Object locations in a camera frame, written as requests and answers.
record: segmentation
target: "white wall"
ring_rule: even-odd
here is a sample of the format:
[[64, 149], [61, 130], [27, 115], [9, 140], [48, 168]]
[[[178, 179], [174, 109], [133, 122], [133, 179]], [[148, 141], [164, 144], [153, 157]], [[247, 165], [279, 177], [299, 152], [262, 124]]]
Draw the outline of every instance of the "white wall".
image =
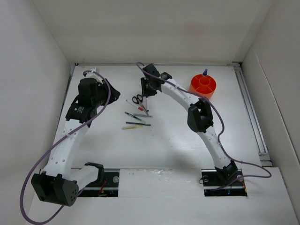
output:
[[20, 225], [21, 186], [51, 145], [70, 67], [31, 0], [0, 1], [0, 21], [0, 223]]
[[70, 62], [242, 61], [273, 0], [33, 0]]
[[243, 62], [274, 166], [300, 219], [300, 1], [275, 0]]

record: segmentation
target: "black bracket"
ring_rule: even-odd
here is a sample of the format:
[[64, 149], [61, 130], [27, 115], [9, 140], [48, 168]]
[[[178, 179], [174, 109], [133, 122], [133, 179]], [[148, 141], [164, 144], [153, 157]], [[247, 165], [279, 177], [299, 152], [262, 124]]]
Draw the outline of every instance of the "black bracket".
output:
[[98, 163], [86, 163], [84, 165], [90, 165], [90, 166], [94, 166], [96, 167], [99, 171], [98, 171], [98, 178], [97, 180], [95, 180], [93, 183], [103, 183], [104, 180], [104, 167], [102, 164], [98, 164]]
[[[119, 98], [120, 92], [113, 88], [107, 79], [105, 82], [109, 84], [111, 89], [111, 97], [108, 102], [111, 104]], [[106, 103], [108, 87], [105, 83], [100, 83], [94, 78], [83, 78], [78, 85], [78, 93], [66, 114], [66, 120], [73, 119], [84, 123], [96, 115], [99, 106]]]
[[[172, 76], [166, 72], [162, 74], [156, 69], [153, 64], [149, 64], [143, 68], [143, 70], [153, 76], [156, 76], [163, 80], [172, 79]], [[146, 97], [154, 96], [157, 94], [157, 91], [161, 92], [161, 85], [164, 84], [164, 81], [153, 78], [146, 73], [144, 73], [145, 77], [141, 78], [142, 85], [142, 95]]]
[[42, 202], [72, 206], [78, 195], [76, 181], [63, 179], [61, 174], [53, 177], [46, 175], [46, 172], [35, 173], [31, 183]]
[[233, 181], [237, 177], [237, 171], [238, 168], [232, 160], [230, 161], [230, 164], [228, 166], [224, 166], [223, 169], [216, 168], [217, 171], [217, 177], [220, 179], [220, 181], [223, 183], [223, 185], [226, 185]]
[[213, 126], [213, 116], [210, 104], [206, 99], [199, 99], [191, 104], [187, 112], [187, 124], [194, 132], [206, 132], [206, 129]]

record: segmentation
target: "white table surface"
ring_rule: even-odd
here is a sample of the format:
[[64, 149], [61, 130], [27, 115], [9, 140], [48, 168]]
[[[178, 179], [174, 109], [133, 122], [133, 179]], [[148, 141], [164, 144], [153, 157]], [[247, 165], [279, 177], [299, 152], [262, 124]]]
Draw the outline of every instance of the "white table surface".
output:
[[[270, 171], [246, 179], [248, 197], [204, 197], [198, 169], [121, 170], [119, 197], [77, 198], [48, 225], [297, 225], [280, 171]], [[29, 216], [44, 221], [58, 207], [35, 195]]]
[[[81, 168], [87, 162], [103, 164], [105, 168], [214, 168], [212, 158], [201, 138], [187, 125], [187, 112], [169, 96], [158, 92], [148, 100], [153, 119], [146, 121], [151, 127], [121, 130], [126, 121], [135, 121], [124, 112], [139, 113], [128, 103], [133, 95], [141, 94], [140, 78], [136, 66], [98, 66], [100, 73], [121, 93], [119, 100], [108, 105], [80, 143], [73, 167]], [[62, 110], [55, 140], [62, 134], [65, 115], [78, 94], [78, 83], [84, 70], [76, 67]], [[188, 89], [192, 77], [205, 68], [217, 82], [211, 98], [225, 122], [222, 143], [228, 153], [239, 160], [260, 163], [254, 132], [245, 109], [240, 88], [232, 67], [157, 66], [166, 71]], [[221, 130], [214, 114], [216, 131]]]
[[[57, 133], [62, 132], [64, 116], [77, 95], [82, 72], [76, 67]], [[221, 140], [228, 153], [239, 160], [259, 164], [257, 145], [232, 67], [157, 66], [188, 88], [191, 78], [205, 68], [217, 81], [211, 101], [225, 121]], [[151, 127], [121, 130], [133, 121], [124, 111], [138, 111], [126, 103], [141, 93], [142, 73], [134, 66], [100, 66], [119, 100], [96, 119], [80, 144], [73, 167], [86, 162], [101, 163], [120, 171], [119, 197], [78, 198], [65, 207], [49, 225], [296, 225], [298, 224], [278, 168], [270, 168], [272, 178], [247, 178], [248, 197], [204, 197], [198, 184], [201, 168], [213, 168], [209, 152], [198, 135], [187, 126], [187, 113], [168, 96], [150, 97]], [[219, 120], [214, 119], [216, 130]], [[244, 174], [265, 172], [242, 165]], [[35, 195], [29, 216], [48, 219], [58, 205], [41, 202]]]

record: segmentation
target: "red pen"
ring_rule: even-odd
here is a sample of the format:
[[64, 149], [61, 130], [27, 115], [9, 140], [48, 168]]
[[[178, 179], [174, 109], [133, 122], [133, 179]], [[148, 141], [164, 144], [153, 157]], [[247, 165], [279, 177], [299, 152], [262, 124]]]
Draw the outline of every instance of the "red pen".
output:
[[133, 104], [132, 102], [128, 101], [128, 99], [126, 100], [126, 102], [128, 102], [129, 104], [131, 104], [131, 105], [134, 106], [135, 108], [137, 108], [137, 109], [139, 109], [139, 110], [141, 110], [141, 111], [144, 111], [143, 108], [141, 108], [141, 107], [139, 107], [139, 106]]

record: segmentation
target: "black scissors handle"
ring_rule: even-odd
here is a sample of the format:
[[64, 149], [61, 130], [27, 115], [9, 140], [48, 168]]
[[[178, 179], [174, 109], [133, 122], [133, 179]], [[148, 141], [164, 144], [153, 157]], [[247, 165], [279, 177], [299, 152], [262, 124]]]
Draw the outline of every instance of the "black scissors handle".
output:
[[140, 102], [143, 102], [143, 97], [140, 94], [138, 94], [132, 97], [132, 101], [136, 104], [139, 104]]

